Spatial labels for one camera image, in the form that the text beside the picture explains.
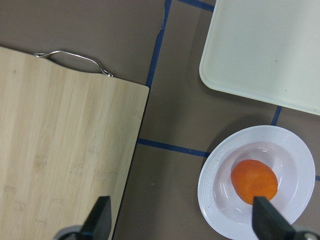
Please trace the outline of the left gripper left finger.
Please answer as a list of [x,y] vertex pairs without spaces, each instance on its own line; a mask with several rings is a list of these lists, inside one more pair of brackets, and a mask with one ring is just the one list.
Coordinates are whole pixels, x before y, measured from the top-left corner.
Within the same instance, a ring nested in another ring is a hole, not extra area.
[[80,229],[81,240],[107,240],[112,228],[110,196],[100,196]]

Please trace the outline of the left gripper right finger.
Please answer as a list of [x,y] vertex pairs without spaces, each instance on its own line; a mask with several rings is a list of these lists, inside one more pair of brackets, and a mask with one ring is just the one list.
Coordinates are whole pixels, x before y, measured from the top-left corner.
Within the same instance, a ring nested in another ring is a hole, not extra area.
[[293,240],[294,228],[263,196],[255,196],[252,205],[252,229],[258,240]]

